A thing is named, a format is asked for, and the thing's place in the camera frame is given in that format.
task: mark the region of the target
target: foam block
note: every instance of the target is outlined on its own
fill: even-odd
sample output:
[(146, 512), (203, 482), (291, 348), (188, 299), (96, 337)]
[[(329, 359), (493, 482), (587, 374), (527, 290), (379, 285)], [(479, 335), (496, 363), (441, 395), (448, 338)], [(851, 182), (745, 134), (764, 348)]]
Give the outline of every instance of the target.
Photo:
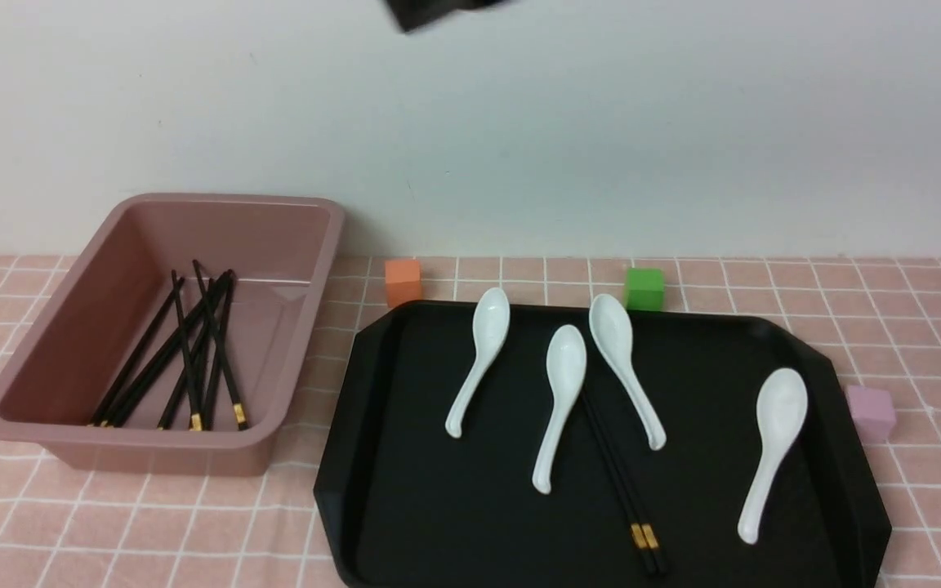
[(623, 284), (623, 304), (630, 311), (663, 310), (663, 270), (628, 268)]
[(884, 443), (895, 427), (895, 407), (888, 390), (848, 386), (848, 409), (864, 443)]
[(423, 282), (419, 260), (388, 260), (384, 263), (387, 305), (394, 308), (408, 301), (421, 301)]

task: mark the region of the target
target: black chopstick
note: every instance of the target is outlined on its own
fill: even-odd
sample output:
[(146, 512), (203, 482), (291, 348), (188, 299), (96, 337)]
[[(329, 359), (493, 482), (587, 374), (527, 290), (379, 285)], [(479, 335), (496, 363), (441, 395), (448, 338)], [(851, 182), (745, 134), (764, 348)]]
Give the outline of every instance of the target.
[[(209, 289), (213, 288), (213, 280), (209, 280)], [(202, 321), (202, 328), (198, 331), (198, 337), (194, 338), (194, 345), (191, 346), (194, 353), (195, 363), (199, 365), (199, 371), (205, 372), (205, 365), (209, 357), (209, 331), (206, 331), (205, 321)], [(176, 384), (172, 387), (172, 393), (169, 394), (169, 400), (165, 403), (165, 410), (158, 420), (158, 430), (172, 428), (172, 422), (176, 420), (176, 410), (180, 408), (180, 401), (184, 398), (184, 390), (187, 390), (187, 371), (182, 369), (180, 376), (176, 378)], [(203, 428), (205, 427), (205, 414), (202, 415)]]
[[(223, 287), (227, 287), (225, 282), (227, 282), (227, 279), (221, 278), (220, 282), (216, 283), (216, 287), (214, 287), (213, 291), (210, 292), (210, 297), (213, 300), (213, 309), (216, 308), (216, 302), (221, 298), (220, 294), (223, 292)], [(194, 325), (198, 324), (199, 320), (203, 320), (205, 309), (206, 304), (203, 299), (191, 309), (191, 312), (187, 313), (187, 317), (184, 318), (184, 325), (188, 331), (194, 328)], [(147, 394), (147, 390), (150, 390), (154, 381), (158, 379), (158, 376), (162, 375), (162, 372), (165, 371), (165, 368), (167, 368), (169, 362), (172, 361), (172, 358), (176, 357), (178, 350), (180, 350), (179, 327), (162, 343), (159, 350), (147, 361), (145, 367), (134, 377), (130, 387), (126, 389), (126, 392), (123, 392), (123, 397), (109, 410), (107, 416), (105, 416), (109, 427), (121, 427), (121, 425), (126, 424), (128, 418), (130, 418), (133, 411), (136, 410), (137, 405), (140, 404), (140, 401), (142, 401)]]
[[(198, 282), (198, 290), (202, 292), (202, 298), (205, 299), (207, 294), (206, 284), (202, 280), (202, 264), (199, 264), (198, 260), (191, 261), (191, 264), (194, 265), (194, 277)], [(206, 323), (208, 323), (209, 332), (212, 334), (213, 343), (216, 343), (216, 348), (219, 350), (217, 356), (221, 358), (220, 366), (224, 372), (224, 382), (227, 383), (227, 392), (231, 395), (234, 418), (239, 423), (239, 431), (245, 431), (249, 428), (249, 423), (246, 421), (246, 409), (242, 405), (242, 395), (239, 394), (239, 384), (235, 382), (234, 373), (231, 371), (231, 363), (227, 361), (227, 345), (225, 345), (224, 337), (221, 337), (220, 328), (216, 324), (216, 316), (213, 316), (213, 313), (206, 313)]]
[(108, 414), (108, 410), (111, 408), (111, 405), (114, 404), (115, 398), (118, 395), (118, 392), (123, 390), (123, 386), (126, 385), (126, 380), (130, 376), (130, 372), (133, 372), (133, 368), (140, 363), (143, 356), (147, 351), (147, 345), (152, 342), (154, 339), (154, 334), (157, 334), (159, 328), (162, 326), (162, 321), (165, 320), (165, 315), (169, 311), (169, 306), (172, 306), (172, 291), (169, 291), (165, 301), (162, 301), (162, 305), (159, 306), (158, 312), (154, 313), (154, 317), (150, 320), (150, 324), (147, 325), (147, 330), (145, 334), (140, 336), (140, 340), (137, 342), (137, 345), (133, 347), (133, 353), (130, 354), (130, 357), (126, 360), (126, 363), (123, 364), (123, 368), (118, 372), (118, 376), (115, 376), (115, 381), (111, 383), (111, 387), (108, 388), (108, 394), (104, 395), (104, 398), (100, 400), (100, 405), (96, 407), (96, 411), (93, 412), (93, 418), (90, 418), (89, 425), (93, 427), (94, 425), (107, 425), (108, 422), (105, 420), (105, 416)]
[[(231, 302), (233, 299), (234, 279), (231, 279), (231, 284), (227, 287), (227, 294), (224, 296), (224, 311), (221, 312), (220, 316), (220, 336), (224, 340), (227, 340), (227, 324), (231, 320)], [(224, 350), (221, 347), (213, 350), (212, 367), (209, 368), (209, 383), (206, 384), (206, 398), (202, 406), (202, 426), (206, 431), (212, 431), (213, 417), (216, 416), (216, 392), (220, 389), (221, 356), (223, 354)]]
[(632, 488), (630, 477), (627, 476), (627, 469), (625, 469), (615, 444), (613, 444), (612, 439), (609, 439), (601, 415), (590, 398), (587, 397), (587, 394), (583, 394), (582, 397), (586, 415), (590, 418), (591, 432), (594, 433), (594, 439), (597, 440), (598, 448), (601, 450), (605, 469), (609, 473), (609, 480), (612, 481), (613, 487), (616, 488), (616, 494), (619, 496), (623, 513), (627, 515), (628, 522), (630, 522), (631, 539), (634, 540), (635, 548), (637, 548), (645, 567), (645, 573), (647, 576), (664, 576), (668, 570), (666, 558), (663, 557), (663, 552), (660, 551), (660, 544), (658, 544), (653, 526), (645, 517), (641, 497)]
[[(176, 305), (176, 326), (180, 329), (180, 356), (184, 359), (184, 372), (187, 372), (187, 377), (184, 377), (187, 382), (187, 399), (190, 401), (191, 405), (191, 430), (192, 431), (201, 431), (202, 430), (202, 391), (198, 390), (197, 379), (195, 379), (194, 361), (191, 360), (191, 349), (190, 344), (187, 343), (187, 330), (184, 327), (184, 306), (180, 302), (180, 280), (176, 279), (176, 270), (171, 272), (172, 276), (172, 290), (176, 292), (176, 295), (172, 298), (173, 305)], [(202, 287), (202, 299), (206, 301), (206, 305), (212, 306), (212, 302), (208, 295), (205, 293), (205, 284), (202, 284), (202, 276), (198, 277), (198, 284)], [(210, 317), (213, 316), (212, 309), (208, 312), (203, 313), (206, 317), (206, 327), (209, 327)]]

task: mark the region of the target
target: white ceramic spoon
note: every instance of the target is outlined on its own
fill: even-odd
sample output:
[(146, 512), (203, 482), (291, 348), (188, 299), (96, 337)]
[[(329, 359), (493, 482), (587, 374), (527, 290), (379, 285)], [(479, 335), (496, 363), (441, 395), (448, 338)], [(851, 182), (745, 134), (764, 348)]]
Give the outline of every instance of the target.
[(474, 309), (474, 322), (471, 324), (477, 351), (474, 365), (470, 366), (463, 387), (460, 387), (452, 408), (448, 410), (448, 418), (445, 418), (445, 430), (453, 439), (459, 439), (463, 435), (463, 413), (466, 412), (467, 405), (471, 404), (471, 397), (474, 397), (488, 366), (493, 365), (493, 360), (500, 353), (503, 341), (507, 338), (507, 328), (510, 326), (511, 303), (507, 300), (507, 294), (500, 287), (491, 287), (482, 294), (481, 301), (478, 301), (478, 306)]
[(653, 408), (653, 403), (646, 397), (645, 390), (634, 373), (631, 364), (631, 350), (634, 349), (634, 330), (631, 328), (631, 317), (627, 309), (619, 304), (616, 298), (609, 294), (598, 294), (591, 302), (591, 335), (601, 351), (605, 363), (616, 372), (620, 383), (627, 388), (634, 409), (638, 411), (645, 433), (649, 435), (649, 447), (653, 451), (663, 448), (666, 444), (666, 431), (663, 423)]
[(798, 372), (781, 367), (761, 385), (757, 395), (757, 428), (761, 431), (761, 462), (750, 484), (743, 513), (739, 515), (739, 536), (748, 544), (757, 543), (761, 515), (769, 501), (772, 482), (787, 456), (808, 412), (808, 391)]
[(546, 433), (539, 444), (537, 464), (533, 469), (533, 485), (542, 494), (550, 494), (550, 470), (554, 465), (557, 443), (561, 440), (564, 422), (569, 419), (572, 406), (579, 398), (586, 376), (586, 343), (578, 328), (571, 324), (554, 332), (546, 348), (546, 378), (554, 394), (554, 408)]

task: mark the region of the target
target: black object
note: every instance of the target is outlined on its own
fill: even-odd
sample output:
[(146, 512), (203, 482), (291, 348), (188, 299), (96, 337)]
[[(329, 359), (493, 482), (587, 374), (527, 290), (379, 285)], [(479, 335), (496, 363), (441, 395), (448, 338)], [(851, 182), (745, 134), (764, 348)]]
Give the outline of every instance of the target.
[[(217, 301), (219, 299), (221, 289), (227, 287), (228, 276), (221, 276), (220, 282), (216, 283), (216, 289), (212, 292), (212, 299)], [(195, 324), (198, 324), (198, 321), (203, 320), (205, 312), (205, 301), (199, 301), (197, 305), (187, 316), (184, 317), (184, 327), (185, 331), (191, 330), (194, 328)], [(169, 362), (172, 361), (173, 357), (176, 357), (176, 352), (180, 350), (180, 328), (177, 327), (175, 331), (162, 343), (162, 346), (154, 353), (154, 356), (147, 360), (147, 364), (137, 376), (134, 377), (133, 382), (130, 383), (130, 386), (123, 392), (121, 398), (118, 402), (112, 407), (108, 412), (107, 418), (109, 425), (112, 427), (121, 427), (121, 425), (126, 424), (128, 418), (133, 416), (133, 411), (136, 410), (137, 405), (140, 404), (140, 401), (147, 394), (147, 390), (150, 390), (150, 386), (158, 379), (158, 376), (162, 375), (162, 372), (165, 371), (165, 368), (169, 365)]]
[[(202, 276), (198, 277), (198, 281), (202, 282)], [(205, 284), (202, 286), (202, 301), (206, 302), (206, 305), (212, 306), (212, 298), (209, 298), (205, 294)], [(198, 390), (198, 376), (195, 375), (195, 371), (198, 369), (198, 364), (194, 363), (194, 360), (191, 358), (191, 348), (190, 343), (187, 341), (187, 328), (184, 327), (184, 306), (180, 302), (180, 283), (176, 280), (176, 271), (172, 271), (172, 291), (173, 304), (176, 305), (176, 328), (180, 330), (180, 357), (184, 360), (184, 371), (180, 374), (180, 377), (183, 377), (184, 381), (187, 383), (187, 399), (191, 405), (191, 430), (192, 431), (201, 431), (202, 430), (202, 391)], [(212, 317), (213, 311), (210, 308), (207, 312), (202, 313), (206, 318), (206, 327), (209, 327), (209, 320)]]
[[(184, 279), (180, 278), (180, 285), (183, 286)], [(154, 335), (157, 334), (159, 328), (162, 326), (162, 321), (165, 320), (165, 315), (169, 312), (169, 306), (172, 306), (172, 298), (175, 293), (169, 291), (165, 301), (162, 301), (162, 305), (159, 306), (158, 312), (154, 313), (154, 317), (150, 320), (150, 324), (147, 325), (147, 330), (145, 334), (140, 336), (137, 345), (133, 347), (133, 353), (130, 354), (130, 357), (126, 360), (126, 363), (123, 364), (123, 368), (118, 372), (118, 376), (115, 376), (115, 381), (111, 383), (111, 387), (108, 388), (108, 394), (104, 395), (104, 398), (100, 399), (100, 405), (96, 407), (96, 411), (93, 412), (93, 417), (90, 418), (90, 425), (107, 425), (108, 422), (105, 420), (105, 416), (108, 414), (108, 410), (111, 409), (111, 405), (115, 402), (115, 398), (118, 397), (118, 392), (123, 390), (123, 386), (126, 385), (126, 380), (130, 376), (130, 372), (133, 372), (133, 369), (140, 363), (143, 356), (147, 351), (147, 345), (152, 342)]]
[[(209, 295), (206, 293), (206, 284), (202, 280), (202, 264), (198, 260), (191, 261), (194, 265), (194, 276), (198, 279), (198, 289), (202, 292), (202, 299), (206, 301)], [(212, 335), (213, 343), (219, 353), (220, 368), (224, 373), (224, 382), (227, 384), (227, 392), (231, 395), (231, 408), (234, 409), (234, 419), (239, 423), (239, 431), (249, 429), (249, 423), (246, 421), (246, 408), (242, 405), (242, 395), (239, 394), (239, 383), (234, 379), (234, 373), (231, 371), (231, 362), (227, 361), (227, 345), (224, 342), (224, 336), (221, 335), (220, 325), (216, 323), (216, 316), (213, 313), (206, 313), (206, 327), (209, 327), (209, 334)]]
[[(210, 280), (210, 290), (212, 290), (212, 280)], [(227, 340), (227, 324), (231, 321), (231, 302), (234, 301), (234, 280), (231, 280), (231, 286), (227, 289), (227, 295), (224, 297), (224, 311), (220, 316), (220, 336)], [(209, 384), (206, 386), (205, 417), (203, 425), (206, 431), (212, 431), (213, 418), (216, 417), (216, 392), (220, 390), (220, 370), (221, 356), (224, 354), (223, 347), (217, 347), (213, 350), (212, 366), (209, 368)]]
[(594, 408), (590, 395), (580, 394), (580, 399), (582, 399), (580, 402), (586, 411), (586, 416), (590, 420), (591, 433), (597, 442), (598, 451), (604, 459), (605, 472), (609, 474), (609, 482), (612, 483), (613, 491), (619, 498), (620, 506), (623, 507), (623, 514), (627, 517), (627, 539), (634, 543), (645, 573), (649, 576), (654, 576), (654, 574), (663, 576), (667, 572), (666, 561), (660, 552), (656, 533), (645, 516), (641, 499), (631, 485), (630, 475), (627, 473), (627, 468), (623, 466), (622, 457), (616, 453), (616, 448), (609, 442), (604, 420)]
[[(585, 309), (513, 306), (467, 410), (444, 421), (474, 361), (474, 305), (410, 302), (359, 333), (314, 498), (340, 576), (359, 587), (872, 588), (891, 535), (832, 364), (769, 321), (631, 312), (635, 369), (669, 442), (650, 452), (625, 391), (586, 337), (585, 394), (662, 531), (675, 569), (646, 577), (577, 406), (553, 492), (531, 471), (552, 394), (546, 346)], [(736, 533), (760, 458), (757, 394), (795, 368), (810, 406), (774, 480), (760, 540)]]
[[(209, 279), (209, 289), (213, 288), (213, 280)], [(194, 353), (195, 363), (199, 365), (197, 373), (205, 372), (205, 362), (206, 358), (209, 357), (209, 331), (206, 330), (205, 321), (202, 321), (202, 328), (198, 331), (198, 337), (194, 338), (194, 345), (191, 346), (191, 353)], [(198, 389), (201, 390), (202, 384), (198, 383)], [(162, 411), (162, 416), (158, 420), (158, 429), (165, 430), (171, 429), (173, 421), (176, 420), (176, 410), (180, 408), (180, 401), (184, 398), (184, 391), (187, 390), (187, 371), (182, 369), (180, 375), (176, 377), (176, 384), (172, 387), (172, 392), (169, 394), (169, 399), (165, 403), (165, 410)], [(212, 405), (206, 405), (203, 403), (202, 410), (202, 428), (203, 430), (209, 431), (206, 427), (206, 421), (210, 420), (212, 417)]]
[(453, 11), (477, 11), (504, 0), (386, 0), (405, 33), (419, 29)]

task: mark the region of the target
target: pink cube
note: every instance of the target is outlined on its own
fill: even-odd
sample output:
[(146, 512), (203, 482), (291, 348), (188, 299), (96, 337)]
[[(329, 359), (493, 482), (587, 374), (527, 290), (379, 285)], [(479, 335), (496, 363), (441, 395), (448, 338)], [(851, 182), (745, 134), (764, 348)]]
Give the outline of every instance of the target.
[(895, 407), (888, 390), (848, 386), (848, 409), (863, 443), (884, 443), (895, 427)]

